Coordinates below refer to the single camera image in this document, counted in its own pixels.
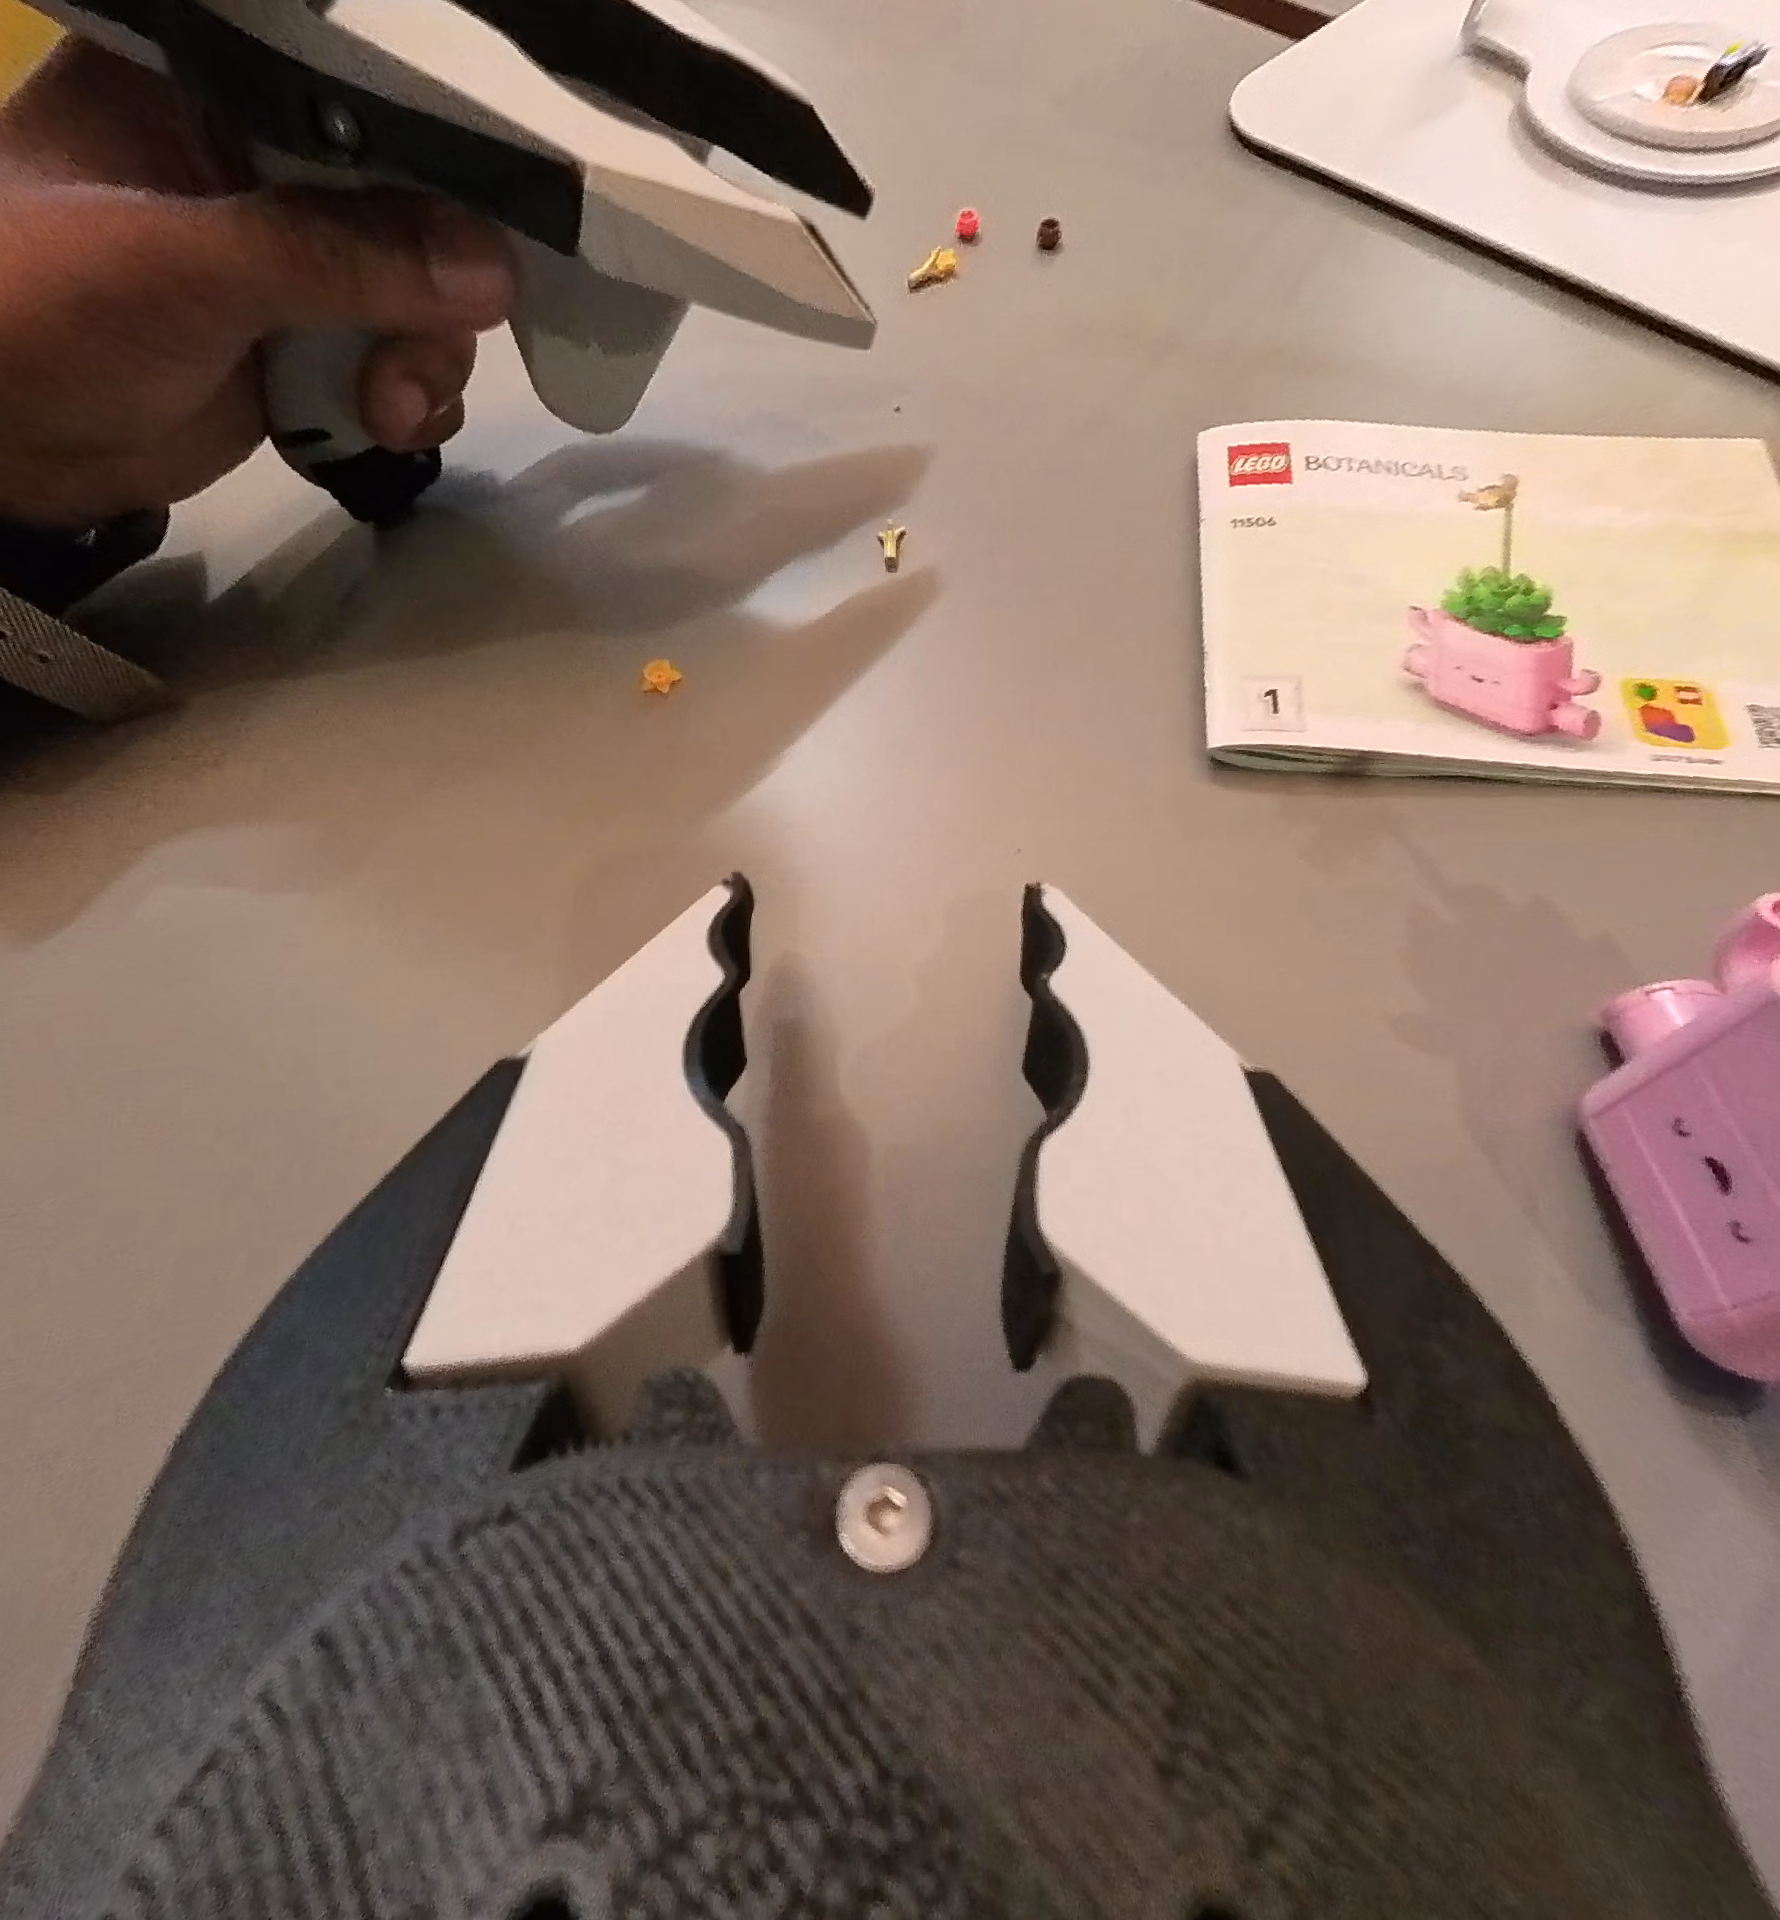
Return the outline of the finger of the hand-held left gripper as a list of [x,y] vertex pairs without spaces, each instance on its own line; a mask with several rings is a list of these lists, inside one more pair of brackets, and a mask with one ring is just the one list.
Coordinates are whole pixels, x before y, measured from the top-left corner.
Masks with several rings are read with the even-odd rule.
[[591,164],[575,243],[517,237],[517,346],[539,402],[586,435],[638,411],[686,316],[704,309],[837,349],[878,318],[794,209],[694,161],[665,172]]
[[336,3],[326,26],[591,168],[731,201],[725,152],[866,218],[876,190],[811,96],[688,4]]

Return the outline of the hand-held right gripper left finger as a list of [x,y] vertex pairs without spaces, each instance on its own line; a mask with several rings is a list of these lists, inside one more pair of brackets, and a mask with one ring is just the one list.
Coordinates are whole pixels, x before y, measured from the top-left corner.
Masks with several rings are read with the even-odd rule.
[[756,1167],[731,1108],[753,921],[749,880],[720,880],[520,1055],[409,1383],[638,1390],[753,1354]]

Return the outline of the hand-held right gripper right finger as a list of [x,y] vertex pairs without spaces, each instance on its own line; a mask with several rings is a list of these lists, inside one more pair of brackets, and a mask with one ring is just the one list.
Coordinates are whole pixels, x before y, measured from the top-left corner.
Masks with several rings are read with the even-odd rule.
[[1360,1403],[1367,1368],[1252,1073],[1054,884],[1022,898],[1023,1141],[1000,1268],[1016,1375],[1096,1377],[1156,1450],[1219,1390]]

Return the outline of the pink toy brick pot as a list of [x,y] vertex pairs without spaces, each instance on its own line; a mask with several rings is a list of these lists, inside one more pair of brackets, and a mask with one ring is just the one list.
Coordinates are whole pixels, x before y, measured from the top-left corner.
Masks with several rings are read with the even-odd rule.
[[1581,1135],[1672,1325],[1780,1390],[1780,893],[1723,929],[1702,976],[1610,999],[1611,1068]]

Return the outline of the toy brick instruction booklet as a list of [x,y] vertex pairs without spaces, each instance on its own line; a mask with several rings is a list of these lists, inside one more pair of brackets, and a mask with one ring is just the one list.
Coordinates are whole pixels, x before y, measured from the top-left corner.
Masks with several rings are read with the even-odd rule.
[[1247,771],[1780,799],[1757,440],[1196,440],[1206,744]]

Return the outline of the person's left hand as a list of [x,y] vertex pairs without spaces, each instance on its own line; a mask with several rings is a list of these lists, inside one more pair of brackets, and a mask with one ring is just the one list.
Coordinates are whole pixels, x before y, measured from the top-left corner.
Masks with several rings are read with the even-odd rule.
[[376,334],[367,440],[437,447],[515,292],[493,223],[263,184],[175,85],[63,41],[0,106],[0,520],[81,527],[203,493],[269,437],[263,349],[294,331]]

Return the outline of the white book stand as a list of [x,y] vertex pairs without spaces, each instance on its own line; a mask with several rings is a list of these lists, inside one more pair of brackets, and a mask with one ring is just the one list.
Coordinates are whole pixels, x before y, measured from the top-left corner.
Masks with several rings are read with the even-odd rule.
[[1672,149],[1579,109],[1619,66],[1655,95],[1729,49],[1780,82],[1780,4],[1357,4],[1232,96],[1258,152],[1780,376],[1780,128]]

